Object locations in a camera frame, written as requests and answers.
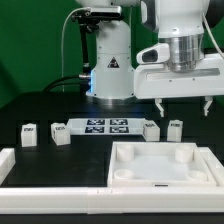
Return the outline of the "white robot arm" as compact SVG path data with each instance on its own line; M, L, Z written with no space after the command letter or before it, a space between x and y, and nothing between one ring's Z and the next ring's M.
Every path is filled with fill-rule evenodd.
M224 95L224 53L203 35L224 0L76 0L96 27L97 62L87 96L125 101Z

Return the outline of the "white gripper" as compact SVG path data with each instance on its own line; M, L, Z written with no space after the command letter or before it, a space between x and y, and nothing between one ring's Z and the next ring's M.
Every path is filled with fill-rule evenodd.
M204 116L208 116L213 96L224 95L224 59L219 53L206 54L196 68L171 71L167 44L156 44L137 54L134 94L138 99L155 99L164 117L162 99L205 96Z

